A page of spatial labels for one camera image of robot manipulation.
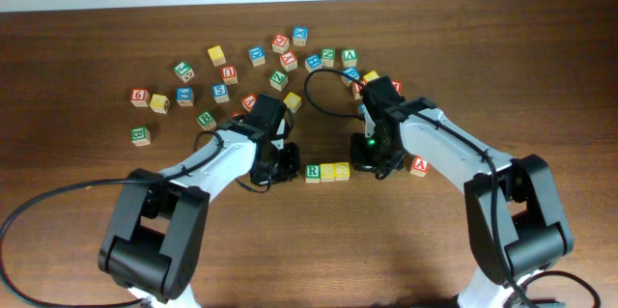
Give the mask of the green R block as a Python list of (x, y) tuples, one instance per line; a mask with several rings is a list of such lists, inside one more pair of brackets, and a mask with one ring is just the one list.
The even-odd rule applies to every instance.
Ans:
[(305, 166), (305, 181), (307, 183), (321, 182), (321, 167), (319, 164), (307, 164)]

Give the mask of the yellow S block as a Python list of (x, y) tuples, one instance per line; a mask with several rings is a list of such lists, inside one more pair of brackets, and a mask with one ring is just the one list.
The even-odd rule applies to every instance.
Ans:
[(335, 163), (335, 180), (348, 181), (351, 176), (351, 167), (348, 162)]
[(334, 163), (320, 164), (321, 182), (334, 182), (336, 180), (336, 168)]

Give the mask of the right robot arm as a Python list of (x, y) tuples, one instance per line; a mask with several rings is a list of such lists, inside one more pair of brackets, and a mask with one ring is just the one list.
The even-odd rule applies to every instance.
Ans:
[(531, 306), (524, 286), (547, 274), (575, 243), (548, 164), (535, 154), (515, 158), (491, 148), (430, 100), (405, 100), (387, 77), (361, 86), (360, 95), (365, 132), (351, 139), (355, 170), (382, 180), (412, 154), (463, 193), (477, 267), (452, 305)]

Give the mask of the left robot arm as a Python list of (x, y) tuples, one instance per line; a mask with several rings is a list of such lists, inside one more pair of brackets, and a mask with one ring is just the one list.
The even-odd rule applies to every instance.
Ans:
[(216, 127), (211, 140), (158, 173), (137, 169), (124, 183), (98, 252), (98, 267), (138, 307), (194, 307), (190, 288), (209, 205), (231, 182), (265, 193), (298, 174), (299, 150), (283, 101), (258, 95), (253, 108)]

